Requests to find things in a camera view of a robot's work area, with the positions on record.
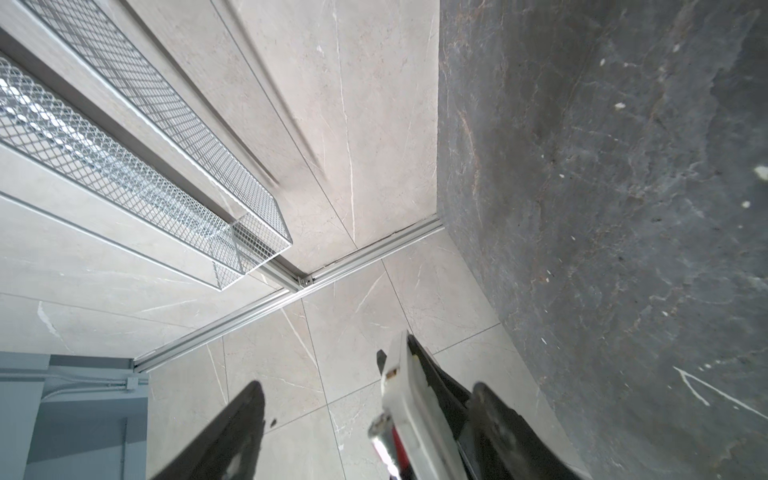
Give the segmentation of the red black AAA battery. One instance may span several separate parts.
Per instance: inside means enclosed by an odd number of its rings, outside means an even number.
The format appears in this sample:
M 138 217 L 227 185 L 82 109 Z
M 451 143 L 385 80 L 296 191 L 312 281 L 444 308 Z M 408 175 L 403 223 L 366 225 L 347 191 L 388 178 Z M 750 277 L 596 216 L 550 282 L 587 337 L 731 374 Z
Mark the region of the red black AAA battery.
M 388 412 L 382 412 L 371 422 L 367 437 L 385 465 L 390 480 L 416 478 L 394 421 Z

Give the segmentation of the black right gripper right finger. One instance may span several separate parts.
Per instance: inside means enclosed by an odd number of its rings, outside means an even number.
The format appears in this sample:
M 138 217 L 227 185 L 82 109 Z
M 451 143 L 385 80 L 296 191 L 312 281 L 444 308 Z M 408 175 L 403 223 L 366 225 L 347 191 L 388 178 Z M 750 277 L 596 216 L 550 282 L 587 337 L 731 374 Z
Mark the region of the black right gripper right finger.
M 473 387 L 468 403 L 469 465 L 477 479 L 577 479 L 536 434 L 486 384 Z

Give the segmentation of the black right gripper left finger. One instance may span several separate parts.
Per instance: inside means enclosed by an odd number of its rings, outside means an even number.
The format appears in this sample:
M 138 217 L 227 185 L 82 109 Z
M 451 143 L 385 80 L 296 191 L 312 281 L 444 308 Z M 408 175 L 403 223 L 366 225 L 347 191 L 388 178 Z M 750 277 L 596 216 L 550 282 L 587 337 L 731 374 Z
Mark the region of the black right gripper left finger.
M 265 429 L 265 396 L 250 382 L 157 479 L 252 479 Z

